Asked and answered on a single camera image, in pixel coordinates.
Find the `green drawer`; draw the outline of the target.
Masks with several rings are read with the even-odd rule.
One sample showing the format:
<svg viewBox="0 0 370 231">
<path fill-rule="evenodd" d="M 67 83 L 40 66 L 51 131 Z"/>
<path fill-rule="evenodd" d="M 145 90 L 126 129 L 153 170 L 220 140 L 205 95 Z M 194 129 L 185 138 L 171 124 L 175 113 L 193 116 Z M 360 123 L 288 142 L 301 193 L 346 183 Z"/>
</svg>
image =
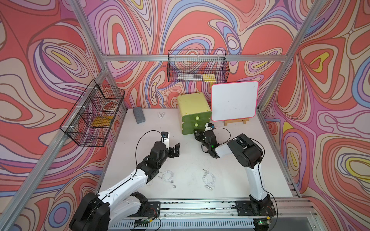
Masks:
<svg viewBox="0 0 370 231">
<path fill-rule="evenodd" d="M 199 128 L 204 128 L 206 123 L 209 123 L 210 119 L 203 119 L 203 120 L 192 120 L 188 122 L 184 122 L 182 124 L 182 129 L 183 130 L 189 130 L 189 129 L 199 129 Z"/>
<path fill-rule="evenodd" d="M 189 134 L 194 134 L 194 131 L 199 130 L 199 128 L 187 128 L 187 129 L 182 129 L 182 134 L 183 135 L 189 135 Z"/>
<path fill-rule="evenodd" d="M 182 122 L 191 123 L 191 122 L 201 121 L 201 120 L 210 120 L 211 116 L 212 116 L 211 111 L 195 113 L 195 114 L 185 114 L 182 116 Z"/>
</svg>

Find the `white earphones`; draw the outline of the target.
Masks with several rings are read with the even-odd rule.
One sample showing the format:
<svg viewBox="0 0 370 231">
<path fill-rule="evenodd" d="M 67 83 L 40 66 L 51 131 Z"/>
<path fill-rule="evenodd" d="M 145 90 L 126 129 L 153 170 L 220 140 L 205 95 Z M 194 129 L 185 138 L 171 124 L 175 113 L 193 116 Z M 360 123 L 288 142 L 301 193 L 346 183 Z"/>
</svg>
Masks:
<svg viewBox="0 0 370 231">
<path fill-rule="evenodd" d="M 214 189 L 216 177 L 211 172 L 205 169 L 203 171 L 204 171 L 204 174 L 203 174 L 202 180 L 204 183 L 204 187 L 212 191 Z"/>
<path fill-rule="evenodd" d="M 173 188 L 176 188 L 176 185 L 174 184 L 173 177 L 174 173 L 170 170 L 166 170 L 164 172 L 161 172 L 161 176 L 159 176 L 160 179 L 162 179 L 165 182 L 169 182 Z"/>
</svg>

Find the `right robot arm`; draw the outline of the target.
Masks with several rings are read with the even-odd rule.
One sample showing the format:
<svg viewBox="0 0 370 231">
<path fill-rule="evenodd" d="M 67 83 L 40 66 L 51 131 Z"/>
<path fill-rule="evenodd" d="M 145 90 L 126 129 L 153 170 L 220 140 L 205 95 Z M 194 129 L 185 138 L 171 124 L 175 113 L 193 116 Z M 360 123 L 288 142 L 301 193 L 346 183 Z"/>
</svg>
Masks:
<svg viewBox="0 0 370 231">
<path fill-rule="evenodd" d="M 224 144 L 219 144 L 214 132 L 211 130 L 195 130 L 194 136 L 203 147 L 207 148 L 207 153 L 211 157 L 218 159 L 233 155 L 238 163 L 245 168 L 251 187 L 250 208 L 254 214 L 259 215 L 269 207 L 271 197 L 264 189 L 264 181 L 261 175 L 263 150 L 252 139 L 242 133 Z"/>
</svg>

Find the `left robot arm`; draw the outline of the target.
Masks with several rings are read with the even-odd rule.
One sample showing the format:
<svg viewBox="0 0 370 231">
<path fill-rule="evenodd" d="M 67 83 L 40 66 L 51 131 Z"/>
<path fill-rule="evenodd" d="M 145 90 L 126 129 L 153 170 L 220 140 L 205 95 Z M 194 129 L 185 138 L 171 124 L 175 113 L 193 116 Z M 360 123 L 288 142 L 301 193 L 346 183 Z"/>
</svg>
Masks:
<svg viewBox="0 0 370 231">
<path fill-rule="evenodd" d="M 73 215 L 69 228 L 72 231 L 107 231 L 126 217 L 144 215 L 147 198 L 137 190 L 158 175 L 167 158 L 180 156 L 180 145 L 169 147 L 166 142 L 155 142 L 150 154 L 129 176 L 98 194 L 87 193 Z"/>
</svg>

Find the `yellow green drawer cabinet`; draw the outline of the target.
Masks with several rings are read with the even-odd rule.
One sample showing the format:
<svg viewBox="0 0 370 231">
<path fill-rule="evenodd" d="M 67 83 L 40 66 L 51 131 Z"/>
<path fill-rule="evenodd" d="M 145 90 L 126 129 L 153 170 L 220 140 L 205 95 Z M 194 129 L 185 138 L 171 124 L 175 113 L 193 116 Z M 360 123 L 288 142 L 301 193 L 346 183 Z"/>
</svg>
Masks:
<svg viewBox="0 0 370 231">
<path fill-rule="evenodd" d="M 208 101 L 202 92 L 179 95 L 177 102 L 181 116 L 211 113 Z"/>
</svg>

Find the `wooden easel stand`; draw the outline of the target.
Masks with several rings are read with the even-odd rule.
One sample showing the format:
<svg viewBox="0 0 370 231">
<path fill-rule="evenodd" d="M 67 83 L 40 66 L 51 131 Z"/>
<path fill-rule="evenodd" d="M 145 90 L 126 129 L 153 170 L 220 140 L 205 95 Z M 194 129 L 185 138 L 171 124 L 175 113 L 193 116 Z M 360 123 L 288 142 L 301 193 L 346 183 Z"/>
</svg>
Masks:
<svg viewBox="0 0 370 231">
<path fill-rule="evenodd" d="M 248 122 L 249 120 L 250 120 L 249 118 L 225 120 L 224 125 L 227 126 L 230 123 L 239 123 L 239 122 L 246 124 L 246 122 Z"/>
</svg>

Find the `grey sponge block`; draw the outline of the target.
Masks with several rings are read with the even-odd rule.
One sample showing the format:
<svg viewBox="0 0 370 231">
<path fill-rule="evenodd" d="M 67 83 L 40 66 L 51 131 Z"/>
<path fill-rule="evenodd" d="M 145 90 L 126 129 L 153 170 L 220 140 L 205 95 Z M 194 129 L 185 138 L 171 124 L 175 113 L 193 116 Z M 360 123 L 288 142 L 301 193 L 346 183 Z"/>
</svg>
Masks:
<svg viewBox="0 0 370 231">
<path fill-rule="evenodd" d="M 145 116 L 144 116 L 142 107 L 133 108 L 133 114 L 134 114 L 137 124 L 141 124 L 145 122 Z"/>
</svg>

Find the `pink framed whiteboard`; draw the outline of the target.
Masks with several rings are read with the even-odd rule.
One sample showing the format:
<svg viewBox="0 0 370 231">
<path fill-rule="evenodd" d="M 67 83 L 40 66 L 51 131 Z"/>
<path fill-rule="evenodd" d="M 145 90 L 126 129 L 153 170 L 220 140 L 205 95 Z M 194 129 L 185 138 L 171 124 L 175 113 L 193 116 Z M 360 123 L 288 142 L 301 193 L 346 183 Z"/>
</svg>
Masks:
<svg viewBox="0 0 370 231">
<path fill-rule="evenodd" d="M 215 84 L 211 88 L 213 121 L 254 117 L 257 109 L 258 82 Z"/>
</svg>

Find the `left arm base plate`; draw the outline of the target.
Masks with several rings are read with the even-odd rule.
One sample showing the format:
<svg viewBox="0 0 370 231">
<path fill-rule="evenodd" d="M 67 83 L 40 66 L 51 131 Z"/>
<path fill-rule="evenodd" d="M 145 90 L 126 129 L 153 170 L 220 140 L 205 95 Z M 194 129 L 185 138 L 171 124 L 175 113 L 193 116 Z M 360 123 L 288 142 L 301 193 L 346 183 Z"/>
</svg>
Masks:
<svg viewBox="0 0 370 231">
<path fill-rule="evenodd" d="M 159 216 L 160 209 L 160 201 L 149 201 L 141 205 L 139 211 L 133 215 L 130 215 L 129 218 Z"/>
</svg>

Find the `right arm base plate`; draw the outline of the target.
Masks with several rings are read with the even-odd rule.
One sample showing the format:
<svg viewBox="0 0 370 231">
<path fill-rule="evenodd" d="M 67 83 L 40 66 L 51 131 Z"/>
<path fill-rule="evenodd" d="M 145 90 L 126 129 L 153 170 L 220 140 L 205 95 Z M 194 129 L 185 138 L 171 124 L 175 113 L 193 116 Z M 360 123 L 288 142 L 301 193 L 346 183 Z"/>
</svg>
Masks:
<svg viewBox="0 0 370 231">
<path fill-rule="evenodd" d="M 238 216 L 248 217 L 248 216 L 260 216 L 260 217 L 274 217 L 277 215 L 275 206 L 271 201 L 267 203 L 260 204 L 254 201 L 236 201 L 235 208 L 237 210 Z"/>
</svg>

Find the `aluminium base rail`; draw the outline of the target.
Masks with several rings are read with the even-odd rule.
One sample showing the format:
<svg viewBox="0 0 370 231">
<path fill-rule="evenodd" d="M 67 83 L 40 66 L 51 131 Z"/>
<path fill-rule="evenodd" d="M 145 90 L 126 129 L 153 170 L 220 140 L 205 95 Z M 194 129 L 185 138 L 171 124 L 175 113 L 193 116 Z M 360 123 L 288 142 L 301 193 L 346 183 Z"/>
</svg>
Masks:
<svg viewBox="0 0 370 231">
<path fill-rule="evenodd" d="M 108 231 L 322 231 L 324 223 L 308 199 L 285 197 L 273 200 L 274 217 L 238 216 L 236 201 L 227 199 L 155 199 L 160 201 L 160 215 L 126 217 Z"/>
</svg>

